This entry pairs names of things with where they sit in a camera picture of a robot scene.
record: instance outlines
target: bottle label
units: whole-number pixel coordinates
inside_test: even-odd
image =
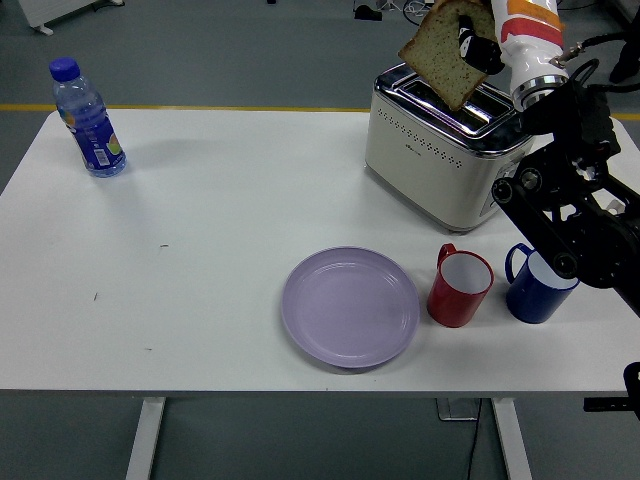
[[[104,121],[93,128],[76,128],[69,112],[60,112],[60,116],[78,142],[87,169],[104,170],[122,161],[124,151],[108,116],[105,115]]]

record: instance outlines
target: toaster slot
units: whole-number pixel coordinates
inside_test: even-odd
[[[478,87],[465,105],[453,112],[429,85],[414,79],[398,89],[405,98],[451,127],[468,136],[476,137],[498,118],[508,114],[509,104],[492,95],[489,90]]]

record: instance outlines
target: yellow floor line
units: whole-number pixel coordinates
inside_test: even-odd
[[[368,113],[368,108],[323,108],[323,107],[220,107],[200,105],[108,105],[109,109],[134,110],[240,110],[265,112],[360,112]],[[12,104],[0,103],[0,112],[52,112],[55,105],[41,103]]]

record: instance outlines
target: mug handle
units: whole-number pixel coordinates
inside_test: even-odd
[[[440,253],[438,253],[438,267],[445,258],[455,252],[456,247],[453,246],[453,243],[445,243],[442,247],[440,247]]]
[[[527,256],[527,258],[529,258],[529,255],[533,253],[533,250],[527,247],[524,243],[518,243],[517,245],[511,247],[511,250],[509,250],[509,253],[507,253],[507,258],[504,261],[504,271],[507,274],[507,281],[509,283],[513,283],[516,278],[516,276],[513,274],[512,265],[513,254],[516,253],[516,250],[520,250]]]

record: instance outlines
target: blue bottle cap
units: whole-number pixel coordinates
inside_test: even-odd
[[[80,67],[71,57],[56,58],[49,64],[49,71],[58,82],[68,82],[80,76]]]

